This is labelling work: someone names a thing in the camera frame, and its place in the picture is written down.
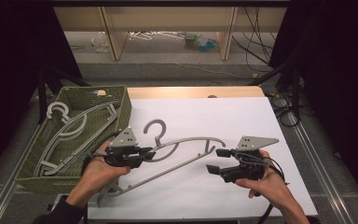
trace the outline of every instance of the floor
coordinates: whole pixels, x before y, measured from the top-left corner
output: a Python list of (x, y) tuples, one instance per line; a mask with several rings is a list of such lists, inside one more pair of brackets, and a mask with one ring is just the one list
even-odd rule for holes
[[(245, 53), (238, 44), (232, 43), (227, 61), (220, 60), (214, 49), (200, 52), (189, 48), (184, 40), (177, 38), (183, 33), (153, 34), (127, 40), (119, 61), (113, 62), (108, 52), (97, 52), (91, 43), (96, 43), (97, 33), (67, 33), (80, 71), (92, 85), (127, 86), (233, 86), (246, 85), (254, 77), (263, 76), (270, 68), (256, 57)], [(213, 33), (194, 33), (216, 39)], [(251, 34), (235, 34), (235, 38), (247, 47)], [(275, 34), (262, 34), (263, 44), (273, 47)], [(249, 50), (267, 60), (261, 47), (255, 43)], [(275, 93), (274, 77), (261, 85), (265, 93)], [(292, 122), (292, 117), (283, 117), (282, 132), (295, 158), (297, 167), (317, 207), (322, 223), (358, 223), (358, 186), (351, 177), (345, 164), (334, 154), (317, 115), (307, 105), (306, 95), (301, 97), (301, 121), (297, 127), (283, 124)], [(282, 100), (273, 100), (271, 106), (282, 105)], [(24, 114), (18, 131), (11, 138), (0, 159), (0, 192), (14, 189), (3, 197), (0, 194), (0, 223), (31, 223), (32, 220), (47, 212), (49, 203), (55, 195), (35, 194), (12, 184), (13, 170), (23, 155), (34, 134), (38, 121), (38, 104), (35, 97), (30, 99), (29, 109)], [(315, 166), (314, 159), (320, 162)], [(241, 223), (255, 223), (243, 220)], [(283, 223), (281, 219), (271, 218), (266, 223)]]

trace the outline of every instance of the human hand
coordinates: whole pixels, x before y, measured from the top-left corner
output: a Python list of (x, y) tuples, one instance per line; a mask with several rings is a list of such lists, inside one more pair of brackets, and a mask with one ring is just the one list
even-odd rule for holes
[[(267, 151), (260, 149), (260, 154), (262, 157), (270, 158)], [(276, 171), (268, 168), (261, 180), (243, 178), (237, 179), (235, 183), (250, 189), (249, 198), (253, 198), (257, 192), (263, 195), (274, 207), (281, 210), (287, 223), (309, 223), (301, 206)]]
[[(109, 143), (108, 141), (104, 142), (100, 149), (105, 150)], [(98, 193), (115, 178), (128, 174), (130, 170), (130, 167), (127, 166), (110, 166), (102, 157), (94, 157), (66, 201), (73, 206), (84, 207), (92, 195)]]

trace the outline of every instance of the white table surface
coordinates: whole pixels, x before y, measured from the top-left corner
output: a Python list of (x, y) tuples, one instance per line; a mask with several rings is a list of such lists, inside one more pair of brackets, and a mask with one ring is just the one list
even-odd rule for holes
[[(275, 159), (290, 183), (289, 189), (303, 207), (306, 215), (317, 215), (283, 137), (281, 128), (266, 97), (210, 99), (132, 99), (130, 126), (139, 147), (154, 147), (154, 137), (160, 126), (153, 125), (147, 134), (144, 126), (152, 119), (162, 119), (167, 132), (161, 143), (180, 138), (208, 136), (223, 140), (226, 148), (235, 148), (243, 135), (278, 138), (279, 143), (264, 147)], [(211, 142), (211, 146), (222, 147)], [(166, 160), (144, 162), (140, 168), (120, 178), (124, 189), (148, 177), (192, 159), (205, 149), (204, 141), (183, 143)], [(165, 155), (163, 149), (155, 158)], [(248, 189), (225, 183), (219, 175), (210, 175), (206, 164), (221, 168), (236, 166), (233, 158), (219, 158), (215, 152), (187, 166), (117, 197), (107, 195), (102, 207), (96, 197), (89, 202), (89, 219), (111, 221), (156, 220), (223, 220), (260, 217), (269, 202), (263, 198), (248, 198)], [(271, 216), (281, 216), (273, 209)]]

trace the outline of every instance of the wire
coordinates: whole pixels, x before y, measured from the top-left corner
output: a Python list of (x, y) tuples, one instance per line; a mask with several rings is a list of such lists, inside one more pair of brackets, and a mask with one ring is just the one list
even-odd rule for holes
[[(275, 164), (279, 167), (280, 170), (278, 170), (278, 169), (277, 169), (275, 166), (273, 166), (273, 165), (270, 165), (268, 168), (271, 168), (273, 171), (275, 171), (276, 173), (278, 173), (278, 175), (281, 177), (281, 179), (282, 179), (283, 182), (284, 182), (285, 180), (284, 180), (283, 169), (282, 169), (282, 167), (280, 166), (280, 164), (277, 163), (275, 160), (273, 160), (273, 159), (270, 158), (270, 157), (263, 157), (263, 159), (265, 159), (265, 160), (270, 160), (270, 161), (272, 161), (273, 163), (275, 163)], [(257, 224), (263, 224), (263, 223), (264, 223), (264, 221), (269, 217), (269, 214), (271, 213), (272, 208), (273, 208), (273, 205), (270, 203), (269, 206), (268, 206), (268, 208), (267, 208), (267, 210), (266, 210), (266, 212), (264, 213), (263, 216), (261, 216), (261, 218), (258, 220)]]
[[(251, 159), (254, 159), (256, 161), (259, 161), (259, 162), (255, 162), (255, 161), (244, 161), (241, 157), (239, 156), (246, 156), (246, 157), (249, 157)], [(259, 158), (257, 158), (256, 156), (252, 156), (252, 155), (249, 155), (247, 153), (244, 153), (244, 152), (237, 152), (237, 154), (235, 154), (235, 160), (239, 161), (239, 162), (242, 162), (242, 163), (247, 163), (247, 164), (254, 164), (254, 165), (262, 165), (262, 166), (268, 166), (263, 160), (260, 160)]]
[(260, 41), (261, 43), (261, 46), (262, 46), (262, 50), (267, 58), (267, 60), (269, 60), (269, 53), (267, 52), (266, 48), (264, 47), (264, 44), (263, 44), (263, 40), (261, 38), (261, 34), (260, 34), (260, 26), (258, 24), (258, 11), (259, 11), (259, 7), (256, 7), (255, 8), (255, 24), (252, 22), (252, 19), (251, 17), (249, 16), (249, 13), (248, 13), (248, 10), (246, 9), (246, 7), (244, 8), (245, 9), (245, 13), (246, 13), (246, 16), (248, 17), (248, 20), (249, 22), (251, 23), (252, 25), (252, 28), (253, 28), (253, 32), (252, 32), (252, 36), (251, 36), (251, 41), (252, 41), (252, 38), (253, 38), (253, 35), (255, 34), (258, 38), (258, 40)]
[(272, 33), (270, 33), (270, 34), (274, 40), (277, 40), (277, 38)]
[(251, 41), (252, 43), (254, 43), (254, 44), (257, 44), (257, 45), (260, 45), (260, 46), (264, 46), (265, 48), (268, 48), (268, 49), (272, 49), (272, 47), (270, 47), (270, 46), (267, 46), (267, 45), (264, 45), (264, 44), (261, 44), (261, 43), (257, 43), (257, 42), (255, 42), (254, 40), (251, 40), (246, 34), (245, 34), (245, 32), (242, 32), (242, 34), (243, 34), (243, 36), (245, 36), (245, 38), (246, 39), (248, 39), (249, 41)]
[(258, 60), (260, 60), (260, 61), (263, 62), (264, 64), (269, 64), (269, 62), (267, 62), (266, 60), (260, 58), (260, 57), (257, 56), (255, 53), (251, 52), (251, 51), (249, 50), (249, 47), (246, 48), (246, 47), (244, 47), (243, 45), (241, 45), (241, 44), (235, 39), (234, 36), (232, 36), (232, 39), (240, 46), (240, 48), (244, 49), (247, 53), (252, 54), (254, 57), (256, 57)]
[(239, 77), (239, 76), (235, 76), (235, 75), (230, 74), (230, 73), (211, 71), (211, 70), (208, 70), (208, 69), (205, 69), (205, 68), (201, 68), (201, 67), (197, 67), (197, 66), (183, 65), (183, 64), (179, 64), (179, 63), (174, 63), (174, 64), (176, 64), (176, 65), (178, 65), (178, 66), (186, 67), (186, 68), (195, 68), (195, 69), (199, 69), (199, 70), (204, 71), (204, 72), (215, 73), (215, 74), (222, 74), (222, 75), (227, 75), (227, 76), (231, 76), (231, 77), (253, 78), (253, 77)]

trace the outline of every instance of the cable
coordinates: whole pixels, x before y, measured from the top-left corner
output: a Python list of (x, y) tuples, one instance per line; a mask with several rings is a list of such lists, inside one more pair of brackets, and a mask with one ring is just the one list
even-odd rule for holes
[(261, 43), (257, 43), (257, 42), (254, 42), (253, 40), (251, 40), (246, 34), (245, 32), (242, 32), (243, 36), (245, 36), (246, 39), (248, 39), (249, 41), (251, 41), (252, 43), (256, 44), (256, 45), (260, 45), (260, 46), (264, 46), (265, 48), (268, 48), (268, 49), (272, 49), (272, 47), (270, 46), (267, 46), (267, 45), (264, 45), (264, 44), (261, 44)]
[[(281, 179), (283, 180), (283, 182), (285, 181), (284, 179), (284, 174), (283, 174), (283, 169), (282, 167), (279, 165), (279, 163), (277, 163), (275, 160), (273, 160), (270, 157), (263, 157), (263, 159), (267, 159), (272, 161), (273, 163), (275, 163), (280, 170), (278, 170), (275, 166), (270, 165), (268, 168), (271, 168), (273, 171), (275, 171), (276, 173), (278, 173), (278, 175), (281, 177)], [(266, 212), (263, 214), (263, 216), (261, 216), (261, 218), (258, 220), (257, 224), (263, 224), (264, 221), (266, 221), (266, 219), (269, 217), (269, 214), (271, 213), (271, 210), (274, 206), (270, 203)]]
[(252, 36), (251, 36), (251, 41), (252, 41), (252, 38), (253, 38), (253, 35), (255, 34), (257, 37), (258, 37), (258, 40), (260, 41), (261, 43), (261, 46), (262, 46), (262, 50), (267, 58), (267, 60), (269, 60), (269, 53), (267, 52), (266, 48), (264, 48), (264, 44), (263, 44), (263, 40), (261, 38), (261, 34), (260, 34), (260, 26), (258, 25), (258, 11), (259, 11), (259, 7), (256, 7), (255, 8), (255, 24), (252, 22), (252, 19), (251, 17), (249, 16), (249, 13), (248, 13), (248, 10), (246, 9), (246, 7), (244, 8), (245, 9), (245, 13), (246, 13), (246, 16), (248, 17), (248, 20), (249, 22), (251, 23), (252, 25), (252, 28), (253, 28), (253, 32), (252, 32)]
[(235, 76), (235, 75), (230, 74), (230, 73), (211, 71), (211, 70), (207, 70), (207, 69), (205, 69), (205, 68), (201, 68), (201, 67), (197, 67), (197, 66), (183, 65), (183, 64), (179, 64), (179, 63), (174, 63), (174, 64), (176, 64), (176, 65), (178, 65), (178, 66), (182, 66), (182, 67), (195, 68), (195, 69), (199, 69), (199, 70), (204, 71), (204, 72), (215, 73), (215, 74), (223, 74), (223, 75), (227, 75), (227, 76), (231, 76), (231, 77), (253, 78), (253, 77), (239, 77), (239, 76)]
[(240, 46), (240, 48), (244, 49), (246, 52), (252, 54), (254, 57), (256, 57), (258, 60), (260, 60), (261, 62), (263, 62), (264, 64), (269, 64), (269, 62), (267, 62), (266, 60), (260, 58), (259, 56), (257, 56), (255, 53), (251, 52), (249, 50), (249, 48), (247, 49), (246, 47), (244, 47), (243, 45), (241, 45), (234, 36), (232, 36), (232, 39)]
[(277, 40), (277, 38), (272, 33), (270, 33), (270, 34), (274, 40)]

